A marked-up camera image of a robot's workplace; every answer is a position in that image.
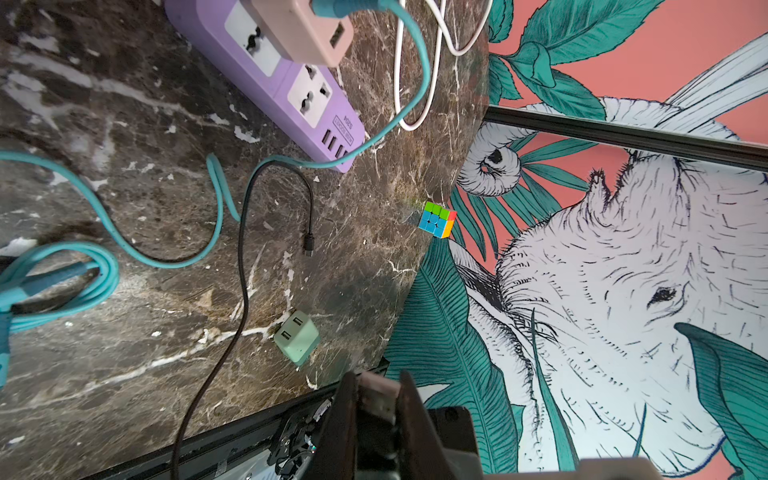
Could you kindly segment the pink USB wall charger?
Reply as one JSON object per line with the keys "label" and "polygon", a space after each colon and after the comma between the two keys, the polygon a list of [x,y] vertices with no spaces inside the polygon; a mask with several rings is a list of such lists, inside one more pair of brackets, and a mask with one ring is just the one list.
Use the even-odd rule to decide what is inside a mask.
{"label": "pink USB wall charger", "polygon": [[310,0],[245,0],[243,4],[280,55],[294,63],[336,68],[352,44],[350,19],[317,16]]}

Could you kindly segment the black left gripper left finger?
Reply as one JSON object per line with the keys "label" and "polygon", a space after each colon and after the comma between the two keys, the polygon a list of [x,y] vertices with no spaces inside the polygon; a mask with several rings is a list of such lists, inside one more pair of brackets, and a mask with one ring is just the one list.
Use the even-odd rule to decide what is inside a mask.
{"label": "black left gripper left finger", "polygon": [[358,376],[346,373],[327,413],[317,450],[302,479],[355,478],[357,461]]}

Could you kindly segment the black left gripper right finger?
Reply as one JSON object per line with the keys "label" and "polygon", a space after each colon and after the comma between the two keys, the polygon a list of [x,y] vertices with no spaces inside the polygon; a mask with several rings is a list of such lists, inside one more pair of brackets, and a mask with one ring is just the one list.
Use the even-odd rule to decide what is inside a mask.
{"label": "black left gripper right finger", "polygon": [[402,479],[457,479],[443,452],[441,436],[462,418],[457,407],[438,408],[432,414],[424,408],[413,377],[406,370],[399,376],[397,419],[400,425],[400,476]]}

